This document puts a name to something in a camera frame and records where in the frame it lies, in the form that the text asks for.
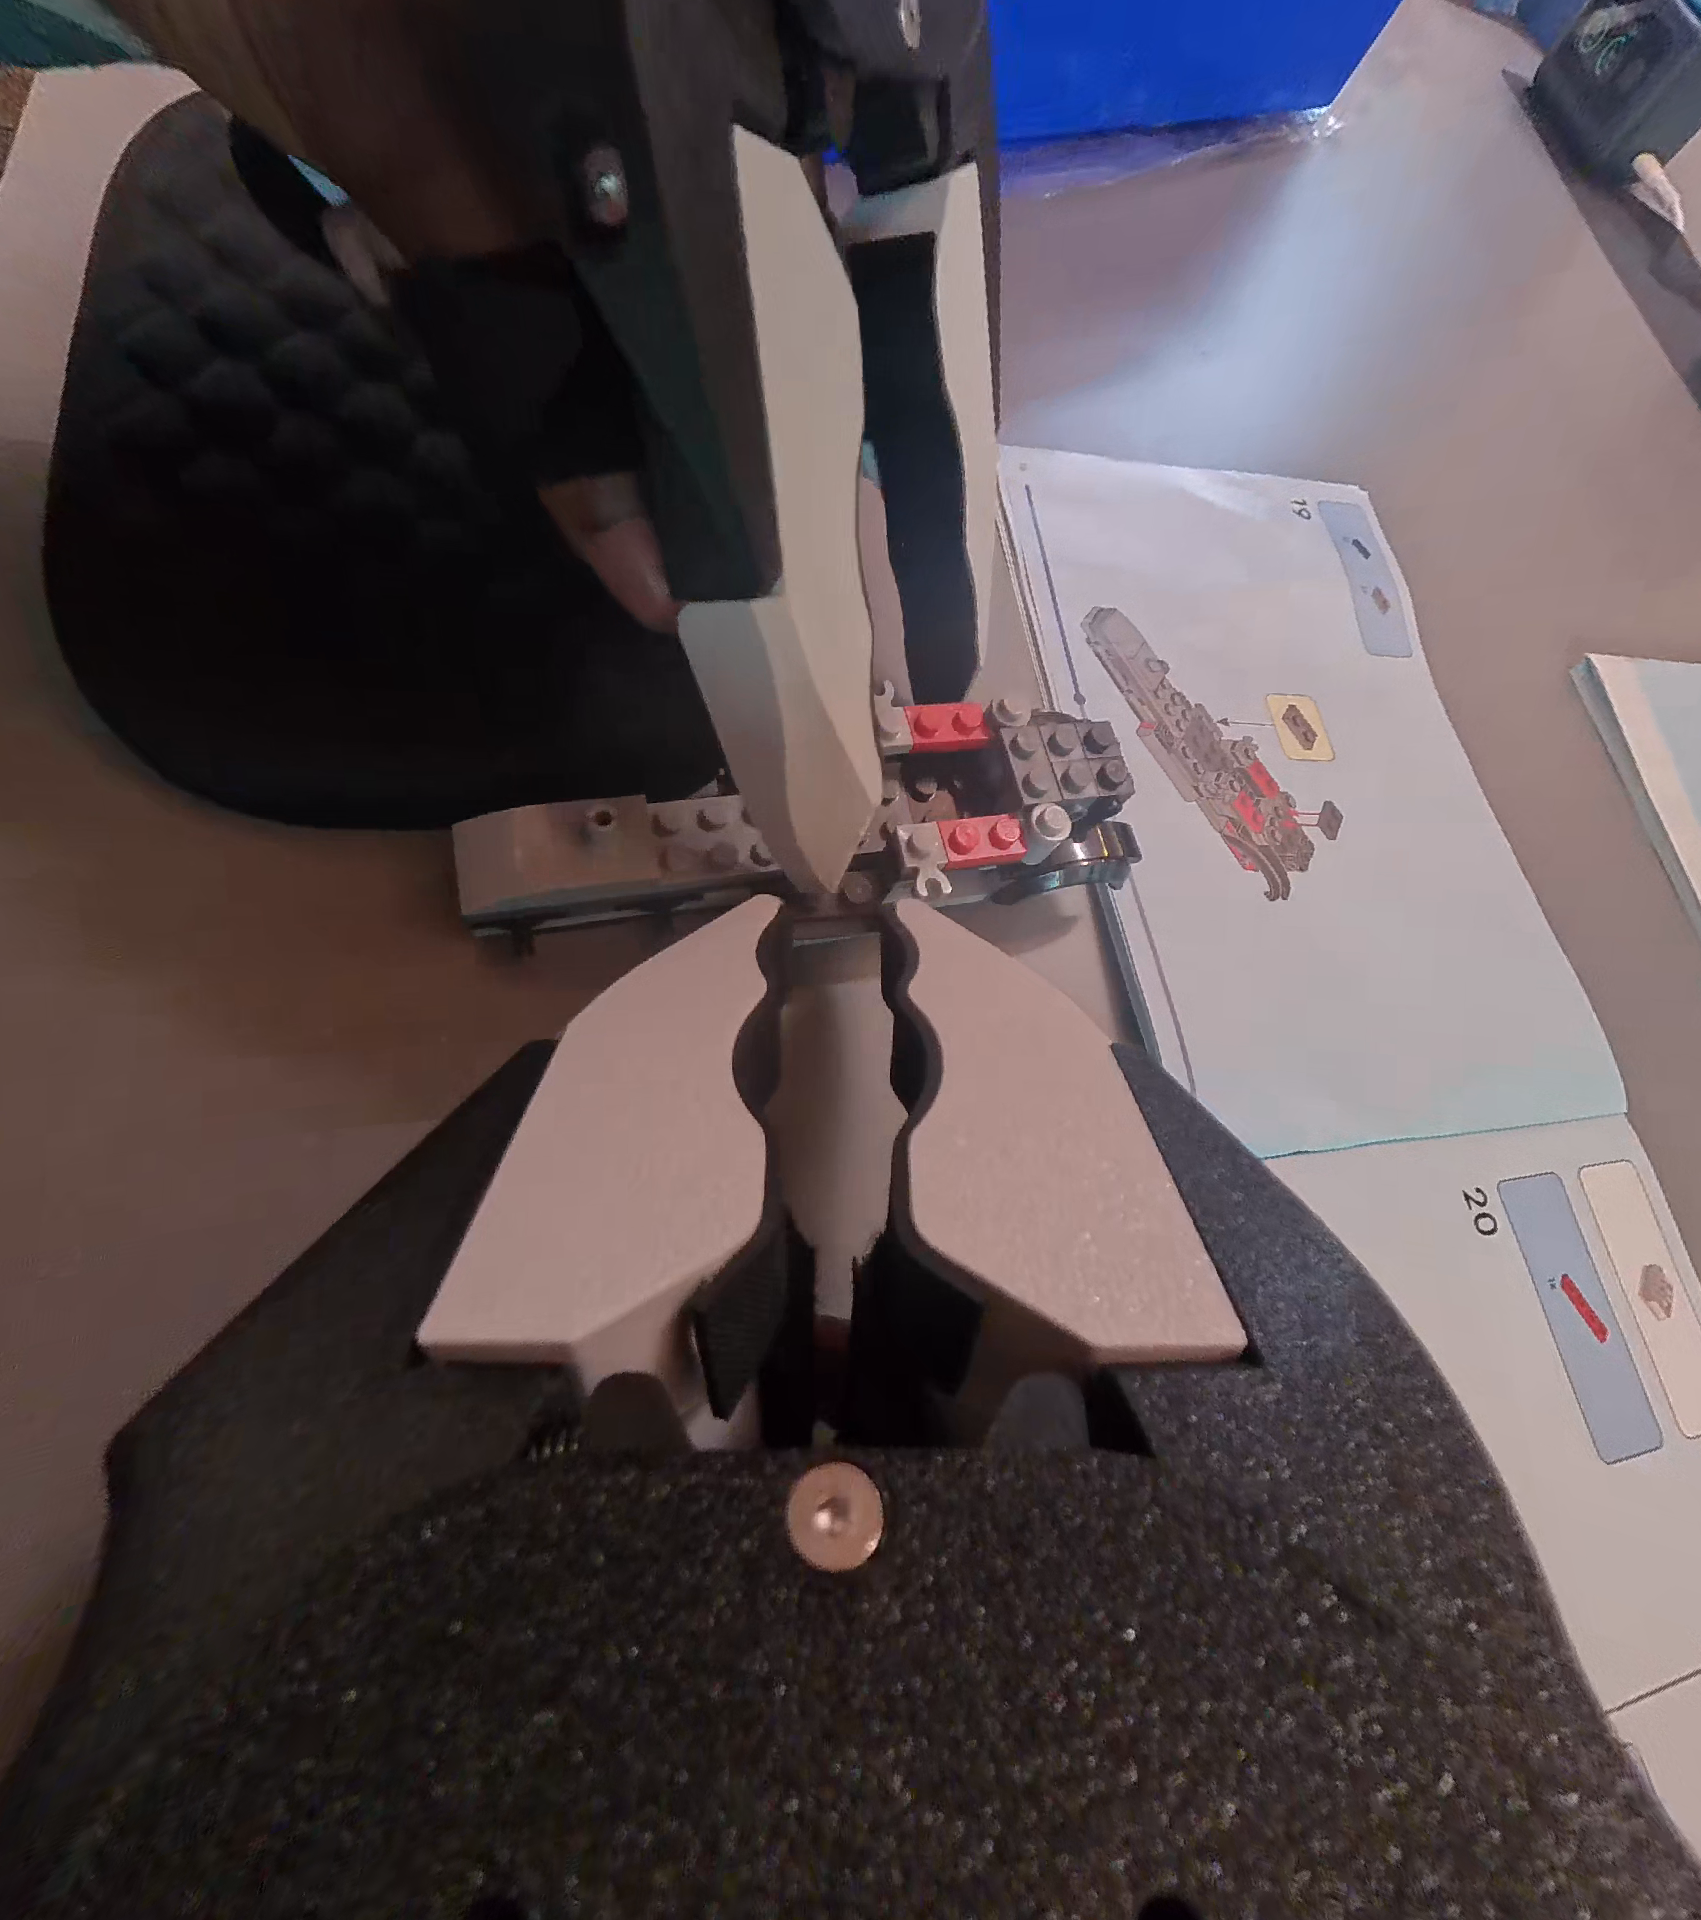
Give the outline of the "grey red toy brick car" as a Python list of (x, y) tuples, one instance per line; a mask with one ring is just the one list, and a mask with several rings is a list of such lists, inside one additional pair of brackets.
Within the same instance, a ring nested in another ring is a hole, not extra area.
[[(1141, 852), (1121, 822), (1134, 779), (1112, 725), (1006, 698), (906, 704), (886, 681), (870, 705), (882, 795), (838, 890), (814, 901), (823, 917), (1124, 883)], [(477, 936), (798, 899), (728, 778), (682, 800), (483, 814), (452, 827), (452, 862)]]

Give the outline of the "person's left hand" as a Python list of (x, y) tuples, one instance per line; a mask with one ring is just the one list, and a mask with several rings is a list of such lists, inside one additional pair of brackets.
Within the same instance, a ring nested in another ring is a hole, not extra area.
[(345, 208), (326, 245), (377, 285), (499, 491), (538, 513), (642, 626), (673, 596), (637, 475), (635, 393), (574, 269), (536, 110), (588, 87), (574, 3), (133, 2), (129, 36)]

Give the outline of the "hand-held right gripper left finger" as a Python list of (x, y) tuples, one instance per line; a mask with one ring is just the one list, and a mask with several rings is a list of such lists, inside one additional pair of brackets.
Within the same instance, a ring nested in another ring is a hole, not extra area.
[(734, 1049), (776, 913), (733, 906), (568, 1021), (416, 1329), (431, 1357), (692, 1368), (690, 1295), (767, 1210)]

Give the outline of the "blue plastic crate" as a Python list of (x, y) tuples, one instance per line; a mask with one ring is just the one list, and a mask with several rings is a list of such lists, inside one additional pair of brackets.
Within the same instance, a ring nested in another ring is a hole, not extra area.
[(1395, 2), (992, 2), (1006, 145), (1312, 114)]

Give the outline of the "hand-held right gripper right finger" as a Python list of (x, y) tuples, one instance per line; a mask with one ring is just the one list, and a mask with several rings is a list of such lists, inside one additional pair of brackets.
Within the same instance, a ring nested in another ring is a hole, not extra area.
[(1077, 999), (906, 897), (882, 932), (905, 1106), (893, 1225), (1047, 1363), (1222, 1363), (1248, 1336), (1116, 1060)]

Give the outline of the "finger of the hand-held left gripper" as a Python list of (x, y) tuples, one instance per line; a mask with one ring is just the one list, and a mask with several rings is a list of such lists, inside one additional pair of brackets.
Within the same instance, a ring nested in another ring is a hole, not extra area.
[(921, 700), (970, 695), (990, 621), (1000, 423), (992, 206), (968, 157), (862, 197), (851, 214), (862, 443)]
[(862, 586), (862, 337), (801, 159), (733, 132), (779, 562), (751, 599), (678, 617), (727, 767), (804, 897), (838, 891), (881, 803)]

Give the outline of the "open building instruction booklet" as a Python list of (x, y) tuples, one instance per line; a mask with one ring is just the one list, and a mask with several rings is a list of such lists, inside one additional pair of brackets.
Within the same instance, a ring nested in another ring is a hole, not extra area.
[(1429, 1347), (1701, 1858), (1701, 1273), (1382, 522), (1014, 443), (1000, 502), (1047, 690), (1134, 778), (1112, 940), (1153, 1058)]

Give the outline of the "black dimpled wrist rest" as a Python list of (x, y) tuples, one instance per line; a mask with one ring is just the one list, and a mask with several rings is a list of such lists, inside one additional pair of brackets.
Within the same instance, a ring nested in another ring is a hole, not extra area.
[(318, 243), (316, 194), (202, 94), (102, 192), (42, 533), (99, 725), (170, 788), (299, 827), (711, 788), (676, 637), (530, 491), (494, 497), (426, 359)]

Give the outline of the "grey desk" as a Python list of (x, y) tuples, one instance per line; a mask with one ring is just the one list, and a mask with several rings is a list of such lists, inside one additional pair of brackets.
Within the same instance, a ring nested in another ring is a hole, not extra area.
[[(1701, 409), (1536, 140), (1524, 47), (1402, 3), (1327, 137), (1006, 204), (1006, 434), (1374, 499), (1701, 1283), (1701, 943), (1572, 690), (1701, 659)], [(95, 1576), (101, 1459), (626, 929), (486, 955), (431, 837), (147, 779), (46, 630), (53, 406), (101, 190), (186, 83), (36, 80), (0, 180), (0, 1773)]]

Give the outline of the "dark box with teal print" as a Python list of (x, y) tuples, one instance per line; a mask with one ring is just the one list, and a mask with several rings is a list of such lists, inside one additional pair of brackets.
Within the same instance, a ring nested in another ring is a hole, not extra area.
[(1701, 129), (1701, 2), (1520, 3), (1536, 122), (1589, 176), (1669, 159)]

